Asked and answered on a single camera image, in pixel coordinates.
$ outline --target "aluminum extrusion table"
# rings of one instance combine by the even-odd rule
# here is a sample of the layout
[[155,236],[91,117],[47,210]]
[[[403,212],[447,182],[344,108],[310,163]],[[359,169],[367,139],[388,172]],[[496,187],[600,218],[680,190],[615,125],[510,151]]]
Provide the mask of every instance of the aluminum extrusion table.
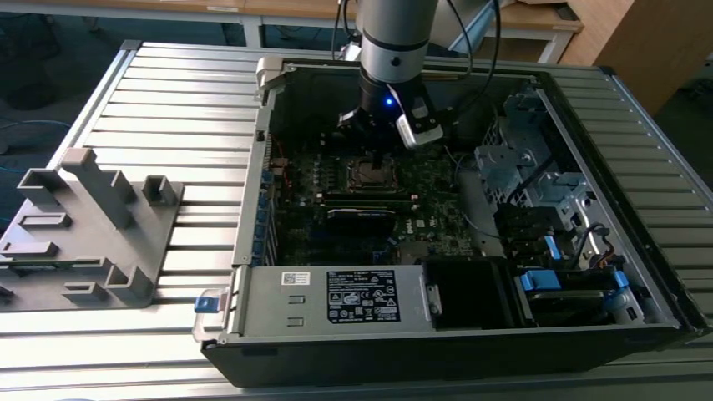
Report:
[[[0,399],[366,398],[483,393],[480,399],[653,397],[713,390],[713,337],[587,373],[332,388],[234,388],[194,341],[194,299],[228,284],[255,132],[255,69],[268,55],[327,53],[126,43],[64,149],[91,146],[130,180],[187,184],[154,304],[140,310],[0,314]],[[434,59],[432,63],[463,65]],[[616,76],[502,63],[556,78],[701,309],[713,314],[713,196]],[[222,323],[208,322],[219,329]]]

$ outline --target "table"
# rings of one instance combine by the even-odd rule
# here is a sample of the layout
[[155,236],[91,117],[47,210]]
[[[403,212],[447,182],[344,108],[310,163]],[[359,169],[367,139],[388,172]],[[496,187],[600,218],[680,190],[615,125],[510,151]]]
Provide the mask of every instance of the table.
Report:
[[[332,28],[336,0],[15,0],[2,2],[0,11],[240,23],[248,47],[263,48],[266,25]],[[348,19],[352,26],[356,14],[358,7],[351,4]],[[551,6],[516,3],[503,9],[503,38],[547,42],[538,57],[540,63],[560,61],[569,41],[583,27],[580,21],[561,19]],[[495,37],[494,29],[487,36]]]
[[[172,248],[154,304],[146,309],[0,314],[3,399],[366,399],[478,393],[479,399],[656,399],[713,391],[713,338],[664,352],[640,353],[589,372],[475,381],[380,383],[355,387],[235,388],[194,341],[194,299],[226,286],[242,211],[247,127],[258,60],[267,55],[328,58],[327,52],[126,43],[48,168],[70,146],[91,146],[106,169],[130,180],[167,175],[187,185]],[[430,59],[464,68],[466,61]],[[488,63],[476,62],[478,68]],[[624,190],[653,231],[712,227],[713,195],[671,146],[619,78],[593,67],[502,62],[503,69],[540,69],[561,86]],[[652,176],[671,164],[677,176]],[[713,241],[701,236],[697,241]],[[713,244],[664,246],[671,264],[713,314]],[[219,319],[206,321],[210,330]]]

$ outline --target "wooden desk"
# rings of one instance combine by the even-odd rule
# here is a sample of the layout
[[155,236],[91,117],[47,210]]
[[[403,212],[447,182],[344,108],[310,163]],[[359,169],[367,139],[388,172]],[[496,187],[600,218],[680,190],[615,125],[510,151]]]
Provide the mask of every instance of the wooden desk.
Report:
[[[262,48],[263,27],[287,25],[332,28],[336,0],[14,0],[0,2],[0,11],[79,15],[83,17],[166,19],[214,23],[239,23],[244,26],[247,45]],[[358,16],[358,4],[350,3],[348,18]],[[506,58],[519,58],[530,52],[527,61],[557,63],[573,33],[583,24],[560,18],[548,5],[516,3],[503,9],[503,38]],[[488,37],[495,37],[491,29]],[[492,41],[486,41],[483,57],[490,57]]]
[[240,23],[246,0],[10,0],[0,11],[80,17]]
[[[247,0],[242,13],[255,16],[254,25],[291,25],[304,27],[331,28],[335,25],[336,0]],[[568,21],[560,18],[555,8],[549,5],[531,6],[516,3],[503,8],[503,38],[504,55],[518,58],[519,53],[530,52],[534,49],[538,54],[531,58],[527,54],[523,61],[538,61],[539,63],[557,63],[567,49],[567,45],[575,33],[583,30],[584,24],[580,21]],[[350,3],[348,18],[358,16],[358,5]],[[456,22],[444,28],[460,28]],[[495,29],[486,34],[495,38]],[[262,35],[255,33],[254,38],[262,39]],[[516,43],[508,39],[531,39],[539,43]],[[250,47],[262,47],[260,42],[248,42]],[[490,48],[492,43],[484,43],[483,52],[478,56],[491,57]]]

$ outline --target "warning label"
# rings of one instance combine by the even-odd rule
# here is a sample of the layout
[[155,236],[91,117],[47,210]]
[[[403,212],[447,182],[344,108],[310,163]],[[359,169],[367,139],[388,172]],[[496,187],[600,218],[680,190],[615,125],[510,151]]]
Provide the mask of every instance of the warning label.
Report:
[[327,303],[335,324],[400,322],[395,271],[327,272]]

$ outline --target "white sticker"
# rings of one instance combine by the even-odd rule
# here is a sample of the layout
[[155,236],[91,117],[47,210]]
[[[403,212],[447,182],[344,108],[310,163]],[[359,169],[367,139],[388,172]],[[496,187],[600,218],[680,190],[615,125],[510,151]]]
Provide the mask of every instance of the white sticker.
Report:
[[310,272],[283,272],[282,284],[284,286],[308,286]]
[[208,11],[223,11],[224,13],[238,13],[238,8],[235,7],[207,7]]

